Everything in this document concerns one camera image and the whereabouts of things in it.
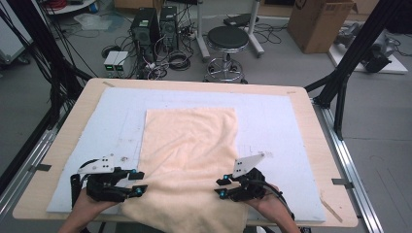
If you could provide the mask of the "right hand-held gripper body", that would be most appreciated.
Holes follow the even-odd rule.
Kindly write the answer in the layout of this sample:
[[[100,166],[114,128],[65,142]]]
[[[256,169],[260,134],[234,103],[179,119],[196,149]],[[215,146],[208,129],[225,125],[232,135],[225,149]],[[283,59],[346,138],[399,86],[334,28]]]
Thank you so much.
[[[234,202],[247,201],[261,198],[264,195],[265,176],[256,168],[264,157],[265,154],[261,152],[235,160],[230,179],[233,182],[239,182],[240,185],[227,191],[227,197],[230,200]]]

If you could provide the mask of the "cream towel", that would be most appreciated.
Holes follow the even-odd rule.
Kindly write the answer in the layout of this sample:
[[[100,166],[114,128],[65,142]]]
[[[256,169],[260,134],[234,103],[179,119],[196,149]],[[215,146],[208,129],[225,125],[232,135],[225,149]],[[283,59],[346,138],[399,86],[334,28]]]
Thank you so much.
[[[232,171],[232,108],[148,110],[138,169],[147,192],[120,205],[117,233],[242,233],[248,208],[224,201],[216,180]]]

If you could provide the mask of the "person's left hand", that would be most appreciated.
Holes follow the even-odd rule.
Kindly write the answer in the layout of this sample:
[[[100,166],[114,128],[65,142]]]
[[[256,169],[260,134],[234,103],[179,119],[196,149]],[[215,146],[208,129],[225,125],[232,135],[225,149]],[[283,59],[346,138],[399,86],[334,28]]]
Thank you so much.
[[[81,216],[87,216],[95,218],[103,211],[116,206],[118,202],[111,201],[95,201],[89,197],[86,193],[86,189],[83,188],[79,194],[79,197],[72,209],[73,213],[80,214]]]

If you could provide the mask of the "person's right hand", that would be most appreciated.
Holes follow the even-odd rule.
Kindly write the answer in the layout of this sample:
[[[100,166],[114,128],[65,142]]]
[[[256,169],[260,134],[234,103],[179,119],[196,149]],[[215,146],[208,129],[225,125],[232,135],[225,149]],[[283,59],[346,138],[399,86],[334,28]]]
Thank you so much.
[[[289,216],[286,207],[270,189],[265,190],[265,194],[261,198],[248,200],[246,204],[254,208],[266,219],[277,224]]]

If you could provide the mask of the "white foam mat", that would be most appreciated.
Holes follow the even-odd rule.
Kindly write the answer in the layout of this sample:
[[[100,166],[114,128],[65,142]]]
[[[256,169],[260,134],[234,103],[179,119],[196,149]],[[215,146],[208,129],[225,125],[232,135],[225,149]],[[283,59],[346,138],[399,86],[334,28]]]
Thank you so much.
[[[135,169],[149,112],[164,110],[171,117],[176,110],[195,108],[233,109],[237,154],[262,157],[257,168],[268,182],[281,187],[296,220],[326,221],[290,96],[121,87],[103,91],[62,169],[47,211],[70,211],[69,178],[74,174]]]

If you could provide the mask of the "thin wooden stick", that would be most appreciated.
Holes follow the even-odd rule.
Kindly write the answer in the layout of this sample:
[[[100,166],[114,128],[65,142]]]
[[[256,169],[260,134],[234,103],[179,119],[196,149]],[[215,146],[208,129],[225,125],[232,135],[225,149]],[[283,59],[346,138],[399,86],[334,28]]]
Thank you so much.
[[[343,222],[342,217],[324,200],[321,198],[321,202],[324,207],[339,221]]]

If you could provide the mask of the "white power supply unit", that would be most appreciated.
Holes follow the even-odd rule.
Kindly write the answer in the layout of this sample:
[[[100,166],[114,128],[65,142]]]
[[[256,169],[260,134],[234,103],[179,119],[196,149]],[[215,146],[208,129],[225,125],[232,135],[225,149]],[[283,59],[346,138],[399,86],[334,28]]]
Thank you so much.
[[[119,78],[125,77],[125,68],[127,67],[127,58],[128,52],[127,51],[119,51],[114,62],[114,68],[116,75]]]
[[[118,57],[117,51],[110,51],[104,61],[104,67],[109,78],[113,78],[116,75],[115,63]]]

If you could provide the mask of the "black round stool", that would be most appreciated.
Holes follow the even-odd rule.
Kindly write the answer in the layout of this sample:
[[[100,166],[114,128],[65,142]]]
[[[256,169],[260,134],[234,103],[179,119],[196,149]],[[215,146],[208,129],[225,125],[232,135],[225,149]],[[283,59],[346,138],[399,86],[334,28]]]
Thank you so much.
[[[209,61],[203,82],[230,83],[240,81],[247,84],[243,67],[231,55],[243,50],[249,44],[248,34],[235,26],[219,26],[211,29],[207,34],[207,45],[222,53]]]

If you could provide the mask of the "slim black computer tower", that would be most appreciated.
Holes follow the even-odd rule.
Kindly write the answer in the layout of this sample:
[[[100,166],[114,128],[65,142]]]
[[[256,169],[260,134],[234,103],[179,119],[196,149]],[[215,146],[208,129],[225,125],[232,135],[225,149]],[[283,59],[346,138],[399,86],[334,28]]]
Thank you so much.
[[[159,18],[160,32],[163,44],[169,50],[178,48],[177,7],[163,6]]]

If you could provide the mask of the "flat black case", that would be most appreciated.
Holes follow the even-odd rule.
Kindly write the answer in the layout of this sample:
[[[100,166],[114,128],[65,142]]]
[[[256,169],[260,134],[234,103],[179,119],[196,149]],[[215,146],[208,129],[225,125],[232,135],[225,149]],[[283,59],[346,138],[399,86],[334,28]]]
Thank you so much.
[[[235,17],[227,17],[223,20],[223,23],[228,26],[248,26],[251,21],[251,14],[242,14]]]

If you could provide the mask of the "clear plastic bag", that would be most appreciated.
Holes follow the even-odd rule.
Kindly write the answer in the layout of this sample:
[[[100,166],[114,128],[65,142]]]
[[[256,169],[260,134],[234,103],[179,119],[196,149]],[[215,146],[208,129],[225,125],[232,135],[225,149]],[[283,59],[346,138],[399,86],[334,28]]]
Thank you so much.
[[[74,20],[78,22],[83,30],[105,30],[106,26],[102,22],[100,16],[92,14],[81,14],[74,17]]]

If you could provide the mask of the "white panel on stand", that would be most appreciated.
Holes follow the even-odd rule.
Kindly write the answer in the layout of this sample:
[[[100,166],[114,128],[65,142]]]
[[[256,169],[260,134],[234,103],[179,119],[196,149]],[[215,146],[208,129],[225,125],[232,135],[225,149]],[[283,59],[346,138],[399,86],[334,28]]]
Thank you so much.
[[[30,45],[33,40],[25,30],[19,19],[11,14],[10,18],[17,31],[27,40]],[[25,50],[24,45],[17,38],[17,35],[0,17],[0,61],[5,64],[11,64]]]

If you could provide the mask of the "round white table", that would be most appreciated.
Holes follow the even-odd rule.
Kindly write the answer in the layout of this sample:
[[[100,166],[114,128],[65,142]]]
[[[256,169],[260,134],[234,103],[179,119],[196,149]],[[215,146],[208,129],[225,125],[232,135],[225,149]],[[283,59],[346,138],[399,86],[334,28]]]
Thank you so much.
[[[81,9],[96,12],[99,9],[97,0],[46,0],[42,6],[49,14],[54,15],[72,13]]]

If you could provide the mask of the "white floor board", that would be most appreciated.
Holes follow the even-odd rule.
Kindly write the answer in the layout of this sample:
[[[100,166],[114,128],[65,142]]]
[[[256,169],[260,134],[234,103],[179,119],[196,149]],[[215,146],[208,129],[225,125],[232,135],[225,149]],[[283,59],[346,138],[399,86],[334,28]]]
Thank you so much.
[[[344,40],[337,39],[328,51],[328,55],[337,66],[348,51],[354,38]],[[386,73],[386,74],[406,74],[408,70],[395,58],[395,41],[384,37],[377,39],[367,50],[366,56],[355,68],[356,72],[364,73]]]

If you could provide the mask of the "aluminium rail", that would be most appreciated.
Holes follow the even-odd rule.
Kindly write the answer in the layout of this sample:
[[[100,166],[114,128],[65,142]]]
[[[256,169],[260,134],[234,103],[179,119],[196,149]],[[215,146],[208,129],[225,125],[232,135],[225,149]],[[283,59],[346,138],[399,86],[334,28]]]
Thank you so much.
[[[334,116],[332,111],[320,107],[314,100],[312,100],[312,105],[319,115],[320,122],[326,129],[326,137],[330,139],[333,152],[338,160],[339,168],[344,174],[344,179],[352,182],[354,185],[353,188],[347,190],[355,202],[357,217],[362,222],[367,233],[384,233],[384,229],[364,188],[361,176],[350,155],[349,149],[345,141],[340,139],[339,135],[333,129]]]
[[[42,164],[55,135],[53,130],[45,130],[30,136],[0,177],[0,223],[11,215],[12,208],[35,174],[30,172],[29,168]]]

